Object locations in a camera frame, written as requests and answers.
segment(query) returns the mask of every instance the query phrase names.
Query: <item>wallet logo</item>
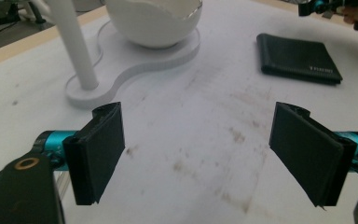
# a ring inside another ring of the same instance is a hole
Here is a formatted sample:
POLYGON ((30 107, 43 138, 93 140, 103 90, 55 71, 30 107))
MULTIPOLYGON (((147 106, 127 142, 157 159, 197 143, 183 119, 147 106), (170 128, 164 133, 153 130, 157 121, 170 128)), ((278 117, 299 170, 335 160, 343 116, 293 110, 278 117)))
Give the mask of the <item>wallet logo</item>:
POLYGON ((310 66, 310 71, 333 73, 333 69, 310 66))

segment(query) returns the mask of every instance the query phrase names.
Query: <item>black wallet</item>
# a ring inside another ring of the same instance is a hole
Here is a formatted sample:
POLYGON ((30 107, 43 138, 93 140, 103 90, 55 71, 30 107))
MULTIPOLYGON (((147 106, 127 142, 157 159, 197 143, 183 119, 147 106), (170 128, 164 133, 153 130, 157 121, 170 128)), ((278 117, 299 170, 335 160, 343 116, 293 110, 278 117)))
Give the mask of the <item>black wallet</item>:
POLYGON ((342 80, 324 43, 260 34, 257 45, 264 74, 333 85, 342 80))

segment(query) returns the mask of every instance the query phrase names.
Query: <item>floor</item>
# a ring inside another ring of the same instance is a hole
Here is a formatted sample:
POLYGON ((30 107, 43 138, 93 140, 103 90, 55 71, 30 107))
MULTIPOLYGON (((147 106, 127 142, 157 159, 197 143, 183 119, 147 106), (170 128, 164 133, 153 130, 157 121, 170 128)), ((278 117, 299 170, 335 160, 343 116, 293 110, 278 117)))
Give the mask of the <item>floor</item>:
MULTIPOLYGON (((73 0, 73 2, 77 15, 104 5, 104 0, 73 0)), ((46 29, 51 26, 53 26, 53 24, 46 22, 43 28, 46 29)), ((2 24, 0 25, 0 48, 40 31, 41 27, 38 24, 24 18, 21 18, 21 21, 2 24)))

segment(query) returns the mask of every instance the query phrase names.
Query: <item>white bowl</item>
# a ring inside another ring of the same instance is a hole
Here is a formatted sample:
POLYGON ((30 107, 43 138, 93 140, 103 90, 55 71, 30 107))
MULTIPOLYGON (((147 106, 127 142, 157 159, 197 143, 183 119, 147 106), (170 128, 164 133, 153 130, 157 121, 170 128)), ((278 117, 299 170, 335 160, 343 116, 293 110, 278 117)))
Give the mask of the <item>white bowl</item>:
POLYGON ((196 28, 202 0, 106 0, 106 8, 116 29, 131 42, 164 49, 196 28))

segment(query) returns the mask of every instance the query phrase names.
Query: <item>white table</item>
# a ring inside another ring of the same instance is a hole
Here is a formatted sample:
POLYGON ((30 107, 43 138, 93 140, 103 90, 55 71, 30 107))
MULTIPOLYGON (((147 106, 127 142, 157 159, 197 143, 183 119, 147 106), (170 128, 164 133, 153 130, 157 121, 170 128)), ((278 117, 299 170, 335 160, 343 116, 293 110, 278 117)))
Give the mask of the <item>white table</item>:
MULTIPOLYGON (((83 25, 86 39, 106 20, 83 25)), ((99 204, 76 206, 68 190, 67 223, 353 223, 358 175, 348 175, 337 207, 315 208, 269 149, 269 133, 277 101, 331 130, 358 131, 358 33, 244 0, 204 1, 198 29, 193 61, 121 87, 127 149, 99 204), (342 83, 263 75, 260 33, 324 42, 342 83)), ((64 97, 73 73, 59 38, 0 62, 0 169, 43 131, 91 119, 64 97)))

